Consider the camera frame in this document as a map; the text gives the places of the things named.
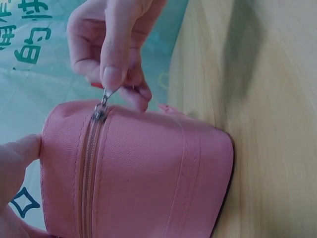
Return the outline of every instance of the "hand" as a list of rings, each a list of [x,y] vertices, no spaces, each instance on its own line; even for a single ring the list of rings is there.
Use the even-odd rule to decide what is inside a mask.
[[[0,212],[22,186],[25,169],[39,157],[41,137],[28,135],[0,145]]]
[[[145,111],[152,98],[141,47],[167,0],[87,0],[71,14],[68,43],[73,70]]]

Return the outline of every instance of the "zipper pull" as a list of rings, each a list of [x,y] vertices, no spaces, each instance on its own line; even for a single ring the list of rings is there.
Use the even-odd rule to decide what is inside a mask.
[[[106,119],[106,110],[107,110],[107,101],[113,92],[107,91],[104,89],[104,95],[100,103],[95,106],[95,111],[93,115],[94,121],[102,121],[104,122]]]

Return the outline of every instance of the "leather texture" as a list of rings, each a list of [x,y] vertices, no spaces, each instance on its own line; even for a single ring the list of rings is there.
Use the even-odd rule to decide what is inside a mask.
[[[57,106],[40,150],[49,234],[79,238],[80,168],[98,101]],[[208,238],[233,167],[230,137],[177,109],[113,106],[100,131],[92,194],[94,238]]]

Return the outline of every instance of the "green chinese characters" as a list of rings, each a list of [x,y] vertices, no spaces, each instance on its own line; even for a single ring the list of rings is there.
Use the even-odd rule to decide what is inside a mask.
[[[39,33],[39,37],[37,38],[36,42],[40,42],[43,39],[48,40],[51,37],[52,31],[50,28],[40,28],[40,27],[34,27],[31,30],[30,37],[24,42],[27,44],[22,47],[20,51],[15,50],[14,56],[16,59],[20,62],[24,63],[30,63],[30,64],[36,64],[41,51],[41,46],[36,46],[34,44],[34,35],[35,33]]]
[[[19,9],[25,13],[21,16],[22,19],[31,19],[37,21],[38,19],[52,18],[50,15],[41,13],[41,10],[47,11],[49,7],[39,0],[26,1],[21,0],[17,5]],[[52,31],[49,27],[34,27],[31,29],[30,36],[24,40],[24,45],[19,51],[14,51],[14,56],[19,62],[36,64],[40,57],[41,46],[35,45],[42,40],[50,39]]]
[[[0,23],[7,23],[6,17],[12,16],[8,11],[8,5],[11,0],[1,1],[0,3]],[[11,45],[11,39],[14,38],[13,30],[16,29],[15,25],[0,26],[0,51],[3,51],[6,46]]]

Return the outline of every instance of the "wooden surface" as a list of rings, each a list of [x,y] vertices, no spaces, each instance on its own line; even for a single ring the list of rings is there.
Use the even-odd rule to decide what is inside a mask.
[[[190,0],[169,103],[229,132],[216,238],[317,237],[317,2]]]

